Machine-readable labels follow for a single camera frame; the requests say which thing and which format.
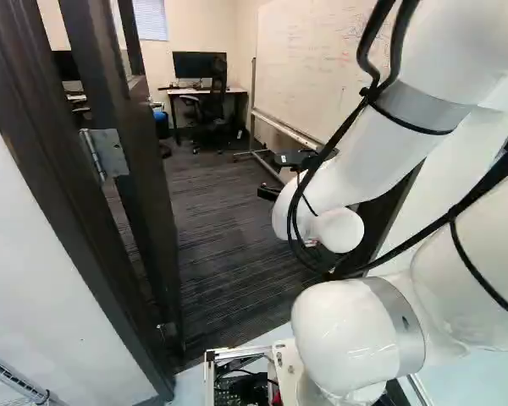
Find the metal hinge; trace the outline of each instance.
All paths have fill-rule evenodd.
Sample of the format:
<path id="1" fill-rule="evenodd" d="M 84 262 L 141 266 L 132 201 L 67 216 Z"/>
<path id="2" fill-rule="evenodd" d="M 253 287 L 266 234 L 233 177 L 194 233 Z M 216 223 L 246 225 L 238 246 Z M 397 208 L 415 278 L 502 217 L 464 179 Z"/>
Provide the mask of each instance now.
<path id="1" fill-rule="evenodd" d="M 116 129 L 82 129 L 80 137 L 100 182 L 130 174 Z"/>

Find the desk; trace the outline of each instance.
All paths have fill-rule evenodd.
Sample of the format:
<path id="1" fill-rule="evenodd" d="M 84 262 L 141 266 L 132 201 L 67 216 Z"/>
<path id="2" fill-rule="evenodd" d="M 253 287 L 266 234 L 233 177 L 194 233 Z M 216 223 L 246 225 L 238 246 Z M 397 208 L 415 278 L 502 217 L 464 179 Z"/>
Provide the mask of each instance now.
<path id="1" fill-rule="evenodd" d="M 175 112 L 175 99 L 179 96 L 183 95 L 208 95 L 211 91 L 199 91 L 192 88 L 185 89 L 167 89 L 166 90 L 169 96 L 169 104 L 171 106 L 171 121 L 173 122 L 173 131 L 175 140 L 177 144 L 181 144 L 179 131 L 177 131 L 177 116 Z M 226 90 L 226 95 L 231 95 L 234 97 L 234 129 L 239 130 L 242 126 L 244 126 L 244 118 L 243 114 L 240 113 L 240 101 L 242 96 L 246 96 L 247 91 L 245 89 L 241 89 L 240 87 L 230 87 Z"/>

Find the door frame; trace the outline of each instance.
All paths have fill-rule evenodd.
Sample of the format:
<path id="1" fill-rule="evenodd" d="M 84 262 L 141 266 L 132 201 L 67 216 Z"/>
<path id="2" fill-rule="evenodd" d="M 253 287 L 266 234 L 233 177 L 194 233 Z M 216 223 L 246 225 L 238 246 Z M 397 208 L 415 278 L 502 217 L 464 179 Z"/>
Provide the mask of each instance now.
<path id="1" fill-rule="evenodd" d="M 113 328 L 159 397 L 172 400 L 174 367 L 86 164 L 36 0 L 0 0 L 0 132 Z"/>

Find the black strap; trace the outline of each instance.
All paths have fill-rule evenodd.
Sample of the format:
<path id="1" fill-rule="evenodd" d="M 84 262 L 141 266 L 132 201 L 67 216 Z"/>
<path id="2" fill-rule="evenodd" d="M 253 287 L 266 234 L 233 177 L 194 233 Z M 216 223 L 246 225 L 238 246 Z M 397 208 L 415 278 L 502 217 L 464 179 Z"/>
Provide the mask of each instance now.
<path id="1" fill-rule="evenodd" d="M 376 101 L 370 100 L 369 106 L 371 106 L 374 110 L 376 110 L 377 112 L 382 114 L 388 120 L 391 120 L 394 123 L 399 124 L 401 127 L 404 127 L 406 129 L 411 129 L 412 131 L 415 131 L 417 133 L 429 134 L 429 135 L 447 135 L 454 130 L 454 129 L 445 129 L 445 130 L 425 129 L 425 128 L 419 127 L 415 124 L 407 123 L 405 120 L 401 120 L 400 118 L 391 115 L 389 112 L 386 112 L 383 108 L 381 108 L 381 106 L 378 106 L 376 104 Z"/>
<path id="2" fill-rule="evenodd" d="M 502 307 L 504 310 L 508 312 L 508 302 L 506 301 L 506 299 L 500 296 L 500 294 L 482 276 L 482 274 L 478 271 L 478 269 L 474 266 L 474 264 L 472 264 L 470 258 L 465 252 L 465 249 L 463 249 L 461 241 L 459 240 L 459 236 L 457 235 L 455 218 L 450 220 L 450 231 L 451 231 L 451 239 L 453 239 L 454 241 L 457 254 L 459 254 L 461 260 L 467 267 L 468 271 L 472 274 L 474 279 L 476 279 L 478 283 L 482 286 L 483 290 L 485 290 L 489 294 L 489 296 L 491 296 L 491 298 L 493 298 L 493 300 L 497 302 L 497 304 L 499 304 L 500 307 Z"/>

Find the whiteboard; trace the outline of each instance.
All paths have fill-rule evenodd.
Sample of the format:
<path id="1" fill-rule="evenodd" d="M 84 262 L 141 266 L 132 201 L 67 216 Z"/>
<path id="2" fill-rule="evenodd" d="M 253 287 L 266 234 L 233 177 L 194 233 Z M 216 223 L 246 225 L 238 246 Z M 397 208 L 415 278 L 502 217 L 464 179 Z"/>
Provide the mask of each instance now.
<path id="1" fill-rule="evenodd" d="M 375 0 L 273 0 L 258 11 L 255 109 L 326 143 L 371 78 L 356 49 Z M 369 55 L 389 71 L 390 22 Z"/>

